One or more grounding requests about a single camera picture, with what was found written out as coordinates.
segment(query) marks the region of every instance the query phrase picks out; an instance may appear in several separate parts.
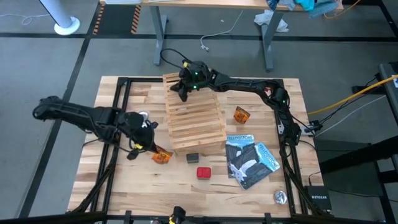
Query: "yellow cable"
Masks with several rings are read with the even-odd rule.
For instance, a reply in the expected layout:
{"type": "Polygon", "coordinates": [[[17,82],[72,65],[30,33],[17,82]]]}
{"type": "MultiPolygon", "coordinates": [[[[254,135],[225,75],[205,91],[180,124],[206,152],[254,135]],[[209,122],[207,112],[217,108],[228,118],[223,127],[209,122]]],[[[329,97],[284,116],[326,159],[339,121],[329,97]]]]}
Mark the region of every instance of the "yellow cable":
{"type": "Polygon", "coordinates": [[[344,103],[344,102],[346,102],[346,101],[348,101],[348,100],[350,100],[352,98],[355,98],[355,97],[359,96],[360,94],[362,94],[362,93],[364,93],[364,92],[366,92],[366,91],[368,91],[368,90],[370,90],[370,89],[372,89],[374,87],[377,87],[379,85],[385,84],[386,82],[389,82],[389,81],[391,81],[391,80],[393,80],[395,78],[398,78],[398,75],[394,75],[394,76],[392,76],[390,78],[387,78],[385,80],[379,81],[378,83],[375,83],[375,84],[373,84],[373,85],[371,85],[371,86],[369,86],[369,87],[367,87],[367,88],[365,88],[365,89],[363,89],[363,90],[361,90],[361,91],[359,91],[359,92],[357,92],[357,93],[355,93],[355,94],[353,94],[353,95],[351,95],[351,96],[349,96],[349,97],[347,97],[347,98],[335,103],[334,105],[327,106],[327,107],[322,108],[322,109],[317,110],[317,111],[309,112],[308,115],[321,113],[321,112],[324,112],[324,111],[326,111],[328,109],[334,108],[334,107],[336,107],[336,106],[338,106],[338,105],[340,105],[340,104],[342,104],[342,103],[344,103]]]}
{"type": "Polygon", "coordinates": [[[354,7],[355,5],[357,5],[360,1],[361,1],[361,0],[357,0],[352,6],[350,6],[349,8],[347,8],[346,10],[344,10],[343,12],[341,12],[341,13],[339,13],[339,14],[337,14],[337,15],[334,15],[334,16],[332,16],[332,17],[328,17],[326,14],[324,14],[323,16],[325,16],[325,18],[327,18],[327,19],[334,19],[334,18],[336,18],[336,17],[339,17],[339,16],[341,16],[342,14],[344,14],[346,11],[350,10],[352,7],[354,7]]]}

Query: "white lamp base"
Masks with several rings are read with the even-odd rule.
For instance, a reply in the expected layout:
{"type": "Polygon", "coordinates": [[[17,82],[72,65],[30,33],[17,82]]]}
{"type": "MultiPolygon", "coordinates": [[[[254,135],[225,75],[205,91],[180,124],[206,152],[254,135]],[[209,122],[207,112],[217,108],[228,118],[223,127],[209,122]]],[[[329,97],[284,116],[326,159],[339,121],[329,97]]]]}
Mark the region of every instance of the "white lamp base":
{"type": "Polygon", "coordinates": [[[70,35],[76,32],[80,27],[80,21],[73,16],[71,16],[70,19],[72,20],[72,24],[70,25],[70,27],[62,28],[58,26],[58,24],[55,24],[54,25],[55,32],[59,35],[70,35]]]}

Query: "wooden crate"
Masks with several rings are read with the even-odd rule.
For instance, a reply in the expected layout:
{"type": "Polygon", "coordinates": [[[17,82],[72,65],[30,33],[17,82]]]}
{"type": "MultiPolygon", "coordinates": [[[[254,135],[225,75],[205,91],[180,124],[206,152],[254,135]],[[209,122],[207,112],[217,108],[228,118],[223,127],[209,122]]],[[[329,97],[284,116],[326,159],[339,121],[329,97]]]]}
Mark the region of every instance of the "wooden crate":
{"type": "Polygon", "coordinates": [[[226,131],[217,95],[209,88],[188,93],[183,102],[170,86],[179,81],[177,73],[163,75],[170,141],[177,154],[225,153],[226,131]]]}

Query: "orange label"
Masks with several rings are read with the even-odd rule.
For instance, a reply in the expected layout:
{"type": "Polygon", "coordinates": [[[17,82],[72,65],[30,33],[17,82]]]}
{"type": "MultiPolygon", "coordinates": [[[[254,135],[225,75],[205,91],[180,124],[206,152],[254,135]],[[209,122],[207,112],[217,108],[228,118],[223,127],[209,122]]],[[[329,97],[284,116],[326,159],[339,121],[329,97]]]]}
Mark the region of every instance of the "orange label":
{"type": "Polygon", "coordinates": [[[172,152],[167,152],[164,148],[156,146],[157,153],[154,153],[152,159],[158,164],[166,164],[172,157],[172,152]]]}
{"type": "Polygon", "coordinates": [[[234,118],[237,122],[244,124],[249,119],[250,113],[237,106],[234,114],[234,118]]]}

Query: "hazard stripe tape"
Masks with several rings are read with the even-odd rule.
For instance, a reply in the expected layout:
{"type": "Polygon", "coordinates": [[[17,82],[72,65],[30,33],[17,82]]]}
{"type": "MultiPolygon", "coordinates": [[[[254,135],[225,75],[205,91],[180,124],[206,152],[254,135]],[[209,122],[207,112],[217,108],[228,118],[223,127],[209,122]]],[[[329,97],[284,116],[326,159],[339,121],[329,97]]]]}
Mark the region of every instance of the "hazard stripe tape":
{"type": "Polygon", "coordinates": [[[141,13],[141,6],[136,6],[136,10],[134,11],[134,17],[132,18],[131,34],[137,33],[140,13],[141,13]]]}
{"type": "Polygon", "coordinates": [[[93,30],[94,35],[97,35],[97,33],[98,33],[98,27],[100,26],[101,17],[104,14],[104,10],[105,10],[105,4],[101,4],[101,8],[99,9],[97,21],[95,22],[95,26],[94,26],[94,30],[93,30]]]}

